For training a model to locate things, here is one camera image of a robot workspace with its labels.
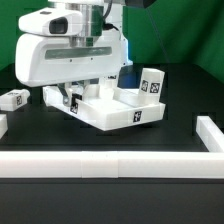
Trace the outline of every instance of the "sticker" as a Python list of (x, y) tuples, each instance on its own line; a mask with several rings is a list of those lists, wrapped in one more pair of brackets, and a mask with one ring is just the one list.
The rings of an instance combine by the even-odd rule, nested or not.
[(150, 93), (158, 93), (160, 88), (160, 83), (152, 83), (150, 88)]
[(115, 76), (108, 76), (108, 79), (116, 79), (117, 78), (117, 76), (115, 75)]
[(22, 104), (22, 96), (18, 96), (16, 98), (16, 101), (17, 101), (17, 106), (21, 105)]
[(8, 93), (7, 95), (9, 95), (9, 96), (16, 96), (16, 95), (18, 95), (19, 93), (14, 93), (14, 92), (11, 92), (11, 93)]
[(139, 122), (141, 120), (141, 116), (142, 116), (142, 111), (137, 111), (135, 112), (135, 115), (134, 115), (134, 120), (133, 122)]
[(78, 113), (78, 108), (79, 108), (79, 105), (78, 103), (75, 103), (74, 105), (71, 106), (71, 109), (70, 111), (74, 114), (77, 114)]
[(147, 92), (147, 90), (148, 90), (148, 86), (149, 86), (149, 82), (143, 80), (143, 81), (142, 81), (142, 87), (141, 87), (141, 90), (144, 91), (144, 92)]

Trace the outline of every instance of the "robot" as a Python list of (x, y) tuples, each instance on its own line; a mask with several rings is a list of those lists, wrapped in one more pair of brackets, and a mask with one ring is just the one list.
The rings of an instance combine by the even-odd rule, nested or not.
[(43, 86), (47, 106), (104, 131), (161, 120), (162, 71), (144, 68), (139, 89), (117, 87), (120, 70), (132, 65), (122, 34), (123, 6), (154, 2), (49, 0), (50, 7), (19, 19), (26, 34), (17, 43), (18, 80)]

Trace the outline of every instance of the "white cube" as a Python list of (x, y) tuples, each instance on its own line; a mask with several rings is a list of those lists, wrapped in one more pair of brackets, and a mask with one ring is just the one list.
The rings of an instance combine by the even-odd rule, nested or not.
[(7, 117), (5, 114), (0, 114), (0, 139), (6, 133), (7, 130), (8, 130)]
[(26, 89), (14, 89), (0, 96), (0, 109), (4, 111), (15, 111), (27, 104), (27, 98), (29, 96), (30, 92)]

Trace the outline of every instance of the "green screen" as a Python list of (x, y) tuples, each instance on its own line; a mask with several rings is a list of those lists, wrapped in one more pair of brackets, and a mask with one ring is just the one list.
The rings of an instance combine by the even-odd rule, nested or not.
[[(46, 6), (47, 0), (1, 1), (0, 70), (15, 62), (18, 18)], [(224, 82), (223, 0), (157, 0), (148, 9), (125, 7), (124, 34), (135, 63), (193, 63)]]

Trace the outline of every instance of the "black tabletop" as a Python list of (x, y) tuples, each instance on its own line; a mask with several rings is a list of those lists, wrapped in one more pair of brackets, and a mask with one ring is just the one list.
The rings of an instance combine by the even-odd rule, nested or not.
[[(138, 85), (142, 65), (122, 74), (119, 86)], [(166, 104), (162, 121), (112, 131), (101, 131), (53, 107), (46, 107), (42, 88), (18, 83), (13, 69), (0, 75), (1, 94), (15, 88), (31, 92), (29, 103), (4, 112), (8, 132), (0, 141), (4, 150), (205, 150), (196, 132), (198, 115), (208, 115), (224, 127), (224, 84), (194, 65), (160, 65), (166, 72), (161, 102)]]
[[(8, 117), (0, 150), (206, 151), (195, 132), (198, 115), (224, 127), (224, 84), (194, 65), (154, 66), (166, 72), (162, 121), (103, 132), (71, 118), (29, 89), (29, 103)], [(142, 65), (119, 86), (139, 83)], [(25, 88), (13, 65), (0, 74), (1, 94)], [(223, 223), (223, 180), (1, 179), (0, 223)]]

